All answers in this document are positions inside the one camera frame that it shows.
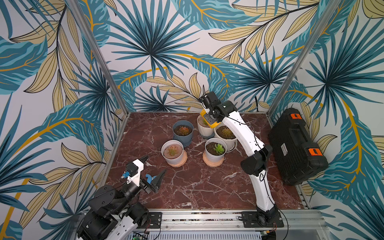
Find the yellow plastic watering can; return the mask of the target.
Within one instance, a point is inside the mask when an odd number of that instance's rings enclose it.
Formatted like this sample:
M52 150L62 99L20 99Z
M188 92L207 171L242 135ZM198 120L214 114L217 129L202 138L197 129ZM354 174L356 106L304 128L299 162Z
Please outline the yellow plastic watering can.
M200 116L204 120L207 127L210 127L211 129L216 128L220 122L217 122L214 118L211 117L210 114L208 114L205 110L202 110L200 112Z

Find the large white pot yellow succulent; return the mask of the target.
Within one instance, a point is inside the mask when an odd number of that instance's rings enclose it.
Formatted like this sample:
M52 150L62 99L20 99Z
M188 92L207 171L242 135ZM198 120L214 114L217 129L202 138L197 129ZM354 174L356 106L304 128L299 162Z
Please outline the large white pot yellow succulent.
M233 151L238 144L238 140L234 133L224 125L223 123L219 124L214 129L215 137L223 140L227 145L227 152Z

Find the white pot pink succulent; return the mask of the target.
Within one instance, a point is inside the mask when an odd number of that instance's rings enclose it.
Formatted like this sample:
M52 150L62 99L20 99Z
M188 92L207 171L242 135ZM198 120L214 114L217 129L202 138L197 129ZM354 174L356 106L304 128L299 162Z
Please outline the white pot pink succulent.
M165 142L161 148L161 153L166 162L174 168L181 167L188 159L183 144L177 140Z

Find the small white pot green succulent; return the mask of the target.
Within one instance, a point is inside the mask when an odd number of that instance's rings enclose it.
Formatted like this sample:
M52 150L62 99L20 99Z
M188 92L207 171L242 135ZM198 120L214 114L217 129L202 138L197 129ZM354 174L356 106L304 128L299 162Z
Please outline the small white pot green succulent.
M203 161L212 168L219 167L225 159L226 143L218 138L208 139L205 143Z

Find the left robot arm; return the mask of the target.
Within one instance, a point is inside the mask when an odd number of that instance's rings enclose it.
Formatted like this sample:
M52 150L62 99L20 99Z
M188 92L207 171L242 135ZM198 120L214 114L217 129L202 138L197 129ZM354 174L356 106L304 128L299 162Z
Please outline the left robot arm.
M76 238L78 240L126 240L136 229L161 229L162 213L151 213L134 199L141 193L158 193L166 171L152 179L144 179L148 156L126 165L121 176L122 185L100 187L88 201L90 210L82 219Z

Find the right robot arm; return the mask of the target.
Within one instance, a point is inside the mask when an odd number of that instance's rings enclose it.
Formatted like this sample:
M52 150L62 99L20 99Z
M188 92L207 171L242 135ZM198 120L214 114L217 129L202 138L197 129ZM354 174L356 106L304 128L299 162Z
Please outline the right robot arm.
M256 223L262 227L272 224L276 227L273 219L279 217L279 209L272 198L267 178L267 163L273 151L270 145L259 140L254 131L245 123L241 114L235 106L226 101L202 100L206 111L202 116L209 124L223 123L235 135L247 154L247 158L241 161L241 168L249 175L255 195L257 215Z

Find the white ribbed pot green succulent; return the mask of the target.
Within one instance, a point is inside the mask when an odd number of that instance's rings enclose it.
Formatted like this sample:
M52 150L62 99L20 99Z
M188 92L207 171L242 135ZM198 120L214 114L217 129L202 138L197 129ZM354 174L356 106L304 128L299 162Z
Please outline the white ribbed pot green succulent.
M215 136L214 129L210 128L203 120L203 117L199 115L197 117L198 131L204 139L210 139Z

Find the blue pot red succulent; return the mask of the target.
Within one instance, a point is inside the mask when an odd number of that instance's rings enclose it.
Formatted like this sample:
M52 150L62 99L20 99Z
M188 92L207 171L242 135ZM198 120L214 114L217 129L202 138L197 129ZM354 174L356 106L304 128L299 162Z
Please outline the blue pot red succulent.
M173 125L173 140L182 143L186 148L192 143L194 126L186 120L177 121Z

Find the blue spray nozzle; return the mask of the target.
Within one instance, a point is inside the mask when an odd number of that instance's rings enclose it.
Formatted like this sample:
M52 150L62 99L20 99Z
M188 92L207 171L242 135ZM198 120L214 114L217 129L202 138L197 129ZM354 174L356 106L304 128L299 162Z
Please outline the blue spray nozzle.
M156 178L157 176L151 176L150 174L146 174L147 182L149 184L152 183L152 181Z

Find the black tool case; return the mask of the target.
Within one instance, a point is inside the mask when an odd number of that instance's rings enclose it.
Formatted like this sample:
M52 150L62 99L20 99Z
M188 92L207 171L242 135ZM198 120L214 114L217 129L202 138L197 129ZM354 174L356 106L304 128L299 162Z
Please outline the black tool case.
M284 110L269 133L284 184L296 186L328 168L320 146L313 142L306 122L294 108Z

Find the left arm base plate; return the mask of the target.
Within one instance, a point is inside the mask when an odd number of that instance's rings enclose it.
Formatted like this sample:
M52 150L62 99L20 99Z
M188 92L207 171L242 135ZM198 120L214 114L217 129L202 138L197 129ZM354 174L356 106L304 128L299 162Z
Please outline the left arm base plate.
M160 229L162 226L162 212L149 212L147 220L140 229Z

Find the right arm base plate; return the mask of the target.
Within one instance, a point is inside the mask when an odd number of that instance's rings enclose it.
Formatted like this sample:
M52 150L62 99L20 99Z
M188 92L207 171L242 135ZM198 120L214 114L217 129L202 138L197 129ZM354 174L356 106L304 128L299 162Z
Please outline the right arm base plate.
M244 228L283 228L284 221L280 214L269 219L260 212L241 212L238 219L243 223Z

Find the right aluminium frame post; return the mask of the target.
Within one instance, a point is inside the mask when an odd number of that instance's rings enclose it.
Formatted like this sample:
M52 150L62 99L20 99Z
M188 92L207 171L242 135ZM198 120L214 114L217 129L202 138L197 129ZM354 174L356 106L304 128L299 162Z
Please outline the right aluminium frame post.
M281 85L281 88L279 89L278 93L275 95L275 98L267 112L267 117L269 119L277 111L280 101L282 100L286 91L291 85L291 82L296 76L303 61L314 47L319 37L322 35L322 32L327 27L329 20L333 16L333 13L337 10L340 3L341 1L328 1L327 3L326 1L324 1L324 10L321 13L318 13L317 21L314 22L314 24L309 28L305 44L300 48L300 52L297 55L297 58L291 70L289 71L286 79Z

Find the aluminium front rail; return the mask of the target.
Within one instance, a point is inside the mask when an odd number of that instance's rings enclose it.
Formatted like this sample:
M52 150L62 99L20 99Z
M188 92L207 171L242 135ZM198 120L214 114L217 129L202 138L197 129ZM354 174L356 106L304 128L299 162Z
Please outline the aluminium front rail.
M162 226L136 229L127 240L330 240L318 210L281 210L284 227L244 228L242 210L151 210L162 212Z

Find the left aluminium frame post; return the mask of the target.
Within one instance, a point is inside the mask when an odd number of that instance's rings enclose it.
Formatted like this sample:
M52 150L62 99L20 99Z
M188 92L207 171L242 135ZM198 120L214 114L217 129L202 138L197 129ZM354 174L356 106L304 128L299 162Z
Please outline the left aluminium frame post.
M121 107L124 115L126 117L128 117L130 112L126 108L125 102L119 93L117 85L113 79L113 76L112 76L112 74L111 74L111 72L107 66L107 63L106 63L106 61L102 55L102 52L98 46L97 40L96 40L92 30L91 30L91 26L89 26L87 23L86 17L84 16L84 13L81 9L80 4L78 3L78 1L75 1L75 0L69 0L69 1L67 1L67 3L68 3L69 8L71 9L71 11L74 15L75 20L77 21L80 29L83 31L85 39L87 40L87 42L90 46L90 49L94 53L95 59L96 59L97 63L99 64L99 67L102 70L102 73L106 77L106 80L111 87L112 93L115 95L117 102L118 102L119 106Z

